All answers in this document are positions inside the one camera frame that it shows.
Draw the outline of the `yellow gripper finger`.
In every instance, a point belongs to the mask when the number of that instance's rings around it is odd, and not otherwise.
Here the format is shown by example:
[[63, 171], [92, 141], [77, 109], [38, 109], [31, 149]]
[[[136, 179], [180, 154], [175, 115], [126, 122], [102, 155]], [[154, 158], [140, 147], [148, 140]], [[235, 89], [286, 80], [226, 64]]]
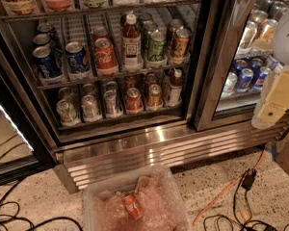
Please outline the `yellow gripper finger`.
[[257, 129], [266, 129], [274, 126], [285, 114], [287, 101], [281, 93], [281, 78], [286, 71], [271, 72], [265, 79], [260, 100], [253, 111], [251, 125]]
[[275, 124], [288, 110], [289, 68], [266, 78], [256, 117], [263, 123]]

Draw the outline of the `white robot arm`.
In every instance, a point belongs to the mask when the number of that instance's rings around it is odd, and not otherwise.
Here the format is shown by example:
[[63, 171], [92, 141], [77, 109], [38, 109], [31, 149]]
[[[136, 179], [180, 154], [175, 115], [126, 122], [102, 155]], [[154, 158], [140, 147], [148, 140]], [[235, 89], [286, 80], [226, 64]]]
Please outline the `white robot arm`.
[[251, 119], [257, 129], [274, 126], [289, 110], [289, 10], [278, 23], [273, 49], [274, 57], [284, 68], [265, 79]]

